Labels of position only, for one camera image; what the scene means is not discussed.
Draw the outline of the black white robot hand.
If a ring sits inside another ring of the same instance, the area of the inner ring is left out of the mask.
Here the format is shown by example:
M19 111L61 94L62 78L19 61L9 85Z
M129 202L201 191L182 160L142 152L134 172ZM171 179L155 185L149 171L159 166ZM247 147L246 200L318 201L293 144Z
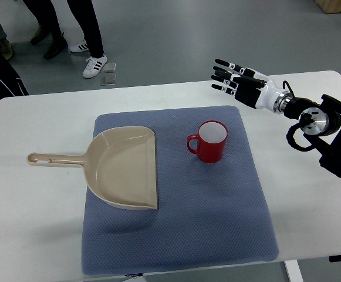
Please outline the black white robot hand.
M250 68L216 59L211 78L212 88L231 95L253 109L268 109L281 114L293 98L290 91L279 88L268 76Z

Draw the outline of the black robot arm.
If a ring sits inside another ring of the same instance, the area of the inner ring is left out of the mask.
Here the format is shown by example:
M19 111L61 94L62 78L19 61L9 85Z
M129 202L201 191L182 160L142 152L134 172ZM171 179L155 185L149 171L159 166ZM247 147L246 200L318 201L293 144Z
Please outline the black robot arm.
M287 81L282 86L291 96L283 100L281 110L298 121L286 134L288 144L300 152L316 149L320 166L341 178L341 101L324 94L317 104L295 97Z

